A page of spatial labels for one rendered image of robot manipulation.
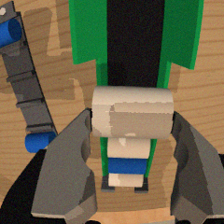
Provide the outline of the blue cylinder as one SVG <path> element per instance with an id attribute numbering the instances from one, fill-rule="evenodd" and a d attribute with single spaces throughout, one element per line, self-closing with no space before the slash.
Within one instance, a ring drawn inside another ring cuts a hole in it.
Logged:
<path id="1" fill-rule="evenodd" d="M 147 159 L 108 158 L 108 172 L 110 174 L 144 175 Z"/>
<path id="2" fill-rule="evenodd" d="M 10 19 L 0 24 L 0 48 L 21 39 L 21 25 L 16 19 Z"/>
<path id="3" fill-rule="evenodd" d="M 39 149 L 44 149 L 56 136 L 55 132 L 28 133 L 25 136 L 24 144 L 28 152 L 37 153 Z"/>

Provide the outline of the beige cylinder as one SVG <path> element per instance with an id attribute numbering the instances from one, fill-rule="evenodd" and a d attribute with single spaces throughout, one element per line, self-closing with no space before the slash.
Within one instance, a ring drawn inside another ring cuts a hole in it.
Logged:
<path id="1" fill-rule="evenodd" d="M 174 101 L 167 88 L 96 85 L 91 111 L 94 137 L 167 139 Z"/>
<path id="2" fill-rule="evenodd" d="M 108 185 L 115 187 L 142 187 L 144 175 L 109 174 Z"/>
<path id="3" fill-rule="evenodd" d="M 108 138 L 107 157 L 148 159 L 150 139 Z"/>

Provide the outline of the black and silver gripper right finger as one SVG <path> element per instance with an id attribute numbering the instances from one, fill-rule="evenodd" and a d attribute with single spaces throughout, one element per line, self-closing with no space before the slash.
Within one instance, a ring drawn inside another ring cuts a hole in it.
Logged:
<path id="1" fill-rule="evenodd" d="M 177 161 L 170 204 L 175 224 L 224 224 L 224 154 L 176 111 L 171 134 Z"/>

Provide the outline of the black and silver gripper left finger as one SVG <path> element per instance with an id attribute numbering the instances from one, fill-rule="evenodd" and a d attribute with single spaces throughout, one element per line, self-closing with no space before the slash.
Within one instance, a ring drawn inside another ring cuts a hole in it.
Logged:
<path id="1" fill-rule="evenodd" d="M 86 164 L 91 118 L 87 107 L 37 151 L 3 200 L 0 224 L 85 224 L 97 212 L 94 172 Z"/>

